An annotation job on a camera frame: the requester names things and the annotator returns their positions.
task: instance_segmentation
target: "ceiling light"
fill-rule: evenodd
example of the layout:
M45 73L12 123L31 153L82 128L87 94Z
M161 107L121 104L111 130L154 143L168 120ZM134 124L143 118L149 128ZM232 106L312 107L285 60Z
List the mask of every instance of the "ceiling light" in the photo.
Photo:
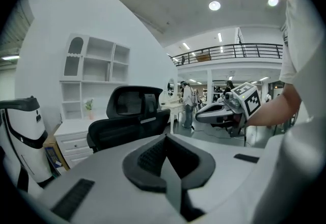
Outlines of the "ceiling light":
M185 46L186 49L188 50L190 49L190 47L188 47L188 45L185 42L183 42L182 44Z
M222 42L222 34L218 33L219 41Z
M279 0L268 0L268 5L270 5L271 7L276 6L277 3L279 3Z
M263 80L268 79L268 78L269 77L267 76L267 77L264 77L264 78L260 79L259 81L263 81Z
M11 55L9 57L3 57L2 59L3 60L12 60L12 59L18 59L19 56L18 55Z
M218 10L221 4L219 2L211 2L208 6L211 10Z

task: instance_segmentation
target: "chair headrest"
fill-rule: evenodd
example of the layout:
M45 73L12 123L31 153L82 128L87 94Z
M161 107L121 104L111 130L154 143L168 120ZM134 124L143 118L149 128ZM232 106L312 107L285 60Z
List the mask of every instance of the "chair headrest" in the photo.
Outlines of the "chair headrest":
M163 90L153 87L122 86L110 96L106 108L108 118L126 118L143 115L142 119L153 118L158 108L158 97Z

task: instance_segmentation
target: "small potted plant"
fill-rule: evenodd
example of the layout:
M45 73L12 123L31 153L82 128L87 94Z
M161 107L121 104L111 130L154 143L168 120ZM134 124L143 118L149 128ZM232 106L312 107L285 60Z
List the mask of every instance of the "small potted plant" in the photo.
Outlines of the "small potted plant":
M93 114L93 111L92 111L92 108L93 108L93 99L89 99L85 102L85 108L86 110L88 111L88 117L90 120L93 120L94 119L94 114Z

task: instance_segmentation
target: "drawer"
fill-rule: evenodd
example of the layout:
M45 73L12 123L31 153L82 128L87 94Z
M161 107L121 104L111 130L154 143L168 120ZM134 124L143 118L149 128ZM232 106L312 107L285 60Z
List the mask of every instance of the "drawer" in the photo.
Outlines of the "drawer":
M85 160L86 158L88 158L92 154L93 154L93 151L87 152L87 153L79 153L79 154L74 154L74 155L67 155L67 156L64 156L64 158L65 158L68 166L70 168L73 168L78 163Z
M63 156L93 151L87 144L87 132L57 136L56 140Z

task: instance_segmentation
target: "black metal railing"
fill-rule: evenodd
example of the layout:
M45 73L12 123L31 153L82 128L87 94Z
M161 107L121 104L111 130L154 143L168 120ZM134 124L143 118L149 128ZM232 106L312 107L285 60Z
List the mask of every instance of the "black metal railing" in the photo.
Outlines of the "black metal railing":
M202 48L171 57L176 66L198 62L234 58L272 58L281 59L283 46L279 44L246 43L220 45Z

